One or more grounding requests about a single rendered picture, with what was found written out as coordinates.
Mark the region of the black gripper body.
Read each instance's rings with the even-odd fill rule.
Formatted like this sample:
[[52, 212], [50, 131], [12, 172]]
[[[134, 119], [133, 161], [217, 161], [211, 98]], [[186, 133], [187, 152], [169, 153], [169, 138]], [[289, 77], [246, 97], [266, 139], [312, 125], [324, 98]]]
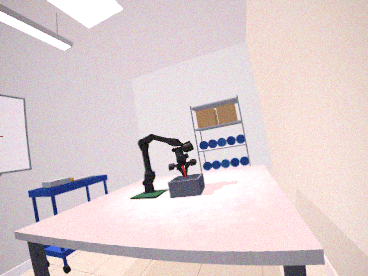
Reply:
[[[180, 153], [180, 154], [177, 154], [177, 155], [181, 156], [181, 155], [184, 155], [184, 154]], [[169, 171], [171, 171], [171, 170], [174, 170], [175, 167], [177, 168], [177, 166], [183, 166], [183, 165], [186, 165], [186, 164], [190, 164], [190, 166], [194, 166], [194, 165], [196, 165], [196, 163], [197, 163], [196, 159], [190, 159], [189, 162], [186, 162], [186, 160], [185, 161], [182, 160], [182, 161], [179, 161], [178, 164], [174, 164], [174, 163], [169, 164], [168, 168], [169, 168]]]

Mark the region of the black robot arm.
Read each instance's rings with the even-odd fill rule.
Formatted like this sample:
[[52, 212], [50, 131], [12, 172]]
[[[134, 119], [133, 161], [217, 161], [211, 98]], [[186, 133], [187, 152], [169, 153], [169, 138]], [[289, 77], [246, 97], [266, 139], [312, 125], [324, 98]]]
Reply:
[[[183, 153], [183, 151], [186, 152], [185, 154], [183, 153], [184, 155], [176, 156], [177, 163], [182, 160], [184, 161], [187, 160], [187, 158], [189, 158], [187, 152], [194, 150], [194, 147], [190, 141], [187, 141], [186, 143], [181, 143], [180, 140], [176, 138], [166, 138], [166, 137], [157, 136], [154, 134], [149, 134], [148, 136], [142, 139], [139, 139], [137, 144], [138, 144], [139, 149], [142, 152], [143, 164], [144, 164], [144, 169], [145, 169], [145, 172], [144, 172], [145, 179], [142, 182], [142, 184], [145, 187], [145, 193], [153, 193], [153, 191], [155, 191], [154, 185], [152, 182], [154, 182], [156, 176], [155, 176], [155, 171], [151, 170], [150, 159], [149, 159], [149, 154], [148, 154], [149, 143], [151, 143], [153, 140], [164, 142], [173, 147], [176, 147], [171, 150], [172, 152], [175, 152], [175, 155]], [[177, 147], [177, 146], [181, 146], [181, 147]]]

